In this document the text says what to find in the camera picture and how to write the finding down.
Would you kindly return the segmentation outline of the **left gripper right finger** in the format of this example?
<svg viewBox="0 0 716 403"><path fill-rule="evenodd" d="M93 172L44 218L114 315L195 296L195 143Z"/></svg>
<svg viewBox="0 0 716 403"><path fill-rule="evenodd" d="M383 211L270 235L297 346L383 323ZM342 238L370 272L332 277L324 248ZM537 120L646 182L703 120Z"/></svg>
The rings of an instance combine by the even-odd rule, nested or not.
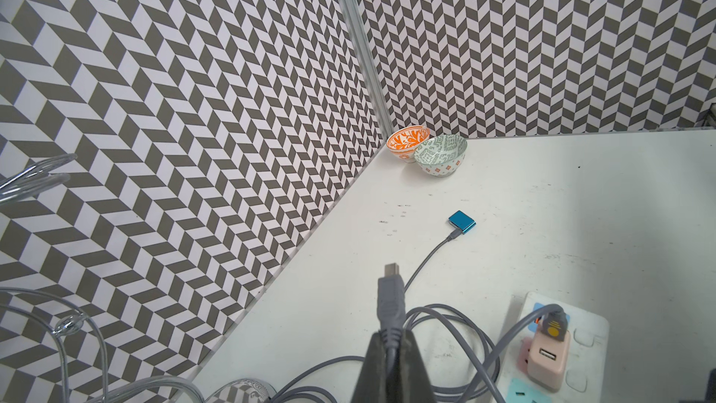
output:
<svg viewBox="0 0 716 403"><path fill-rule="evenodd" d="M398 352L398 401L436 403L427 369L411 330L403 331Z"/></svg>

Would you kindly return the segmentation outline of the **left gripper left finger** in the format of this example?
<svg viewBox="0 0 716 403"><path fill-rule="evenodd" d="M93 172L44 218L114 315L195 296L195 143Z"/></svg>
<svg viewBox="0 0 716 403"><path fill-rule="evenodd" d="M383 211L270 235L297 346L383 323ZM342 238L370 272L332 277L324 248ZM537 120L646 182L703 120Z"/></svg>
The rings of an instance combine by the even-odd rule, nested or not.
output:
<svg viewBox="0 0 716 403"><path fill-rule="evenodd" d="M351 403L385 403L386 391L386 349L380 333L376 332L368 344Z"/></svg>

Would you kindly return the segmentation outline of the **pink charger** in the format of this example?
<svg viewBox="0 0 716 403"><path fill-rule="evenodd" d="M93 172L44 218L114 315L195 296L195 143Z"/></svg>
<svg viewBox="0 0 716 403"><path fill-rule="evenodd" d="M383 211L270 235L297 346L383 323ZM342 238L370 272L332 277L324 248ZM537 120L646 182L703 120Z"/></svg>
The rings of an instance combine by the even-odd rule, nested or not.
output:
<svg viewBox="0 0 716 403"><path fill-rule="evenodd" d="M572 334L566 332L564 339L557 339L537 330L527 357L527 375L551 392L557 392L564 383Z"/></svg>

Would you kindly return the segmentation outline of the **teal mp3 player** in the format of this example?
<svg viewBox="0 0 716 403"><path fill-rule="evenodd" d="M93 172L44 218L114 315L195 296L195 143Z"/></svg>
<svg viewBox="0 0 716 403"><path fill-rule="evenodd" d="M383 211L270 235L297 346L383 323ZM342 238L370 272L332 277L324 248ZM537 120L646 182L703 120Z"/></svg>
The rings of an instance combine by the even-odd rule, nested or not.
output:
<svg viewBox="0 0 716 403"><path fill-rule="evenodd" d="M456 211L449 217L449 224L460 233L467 233L475 227L475 220L462 211Z"/></svg>

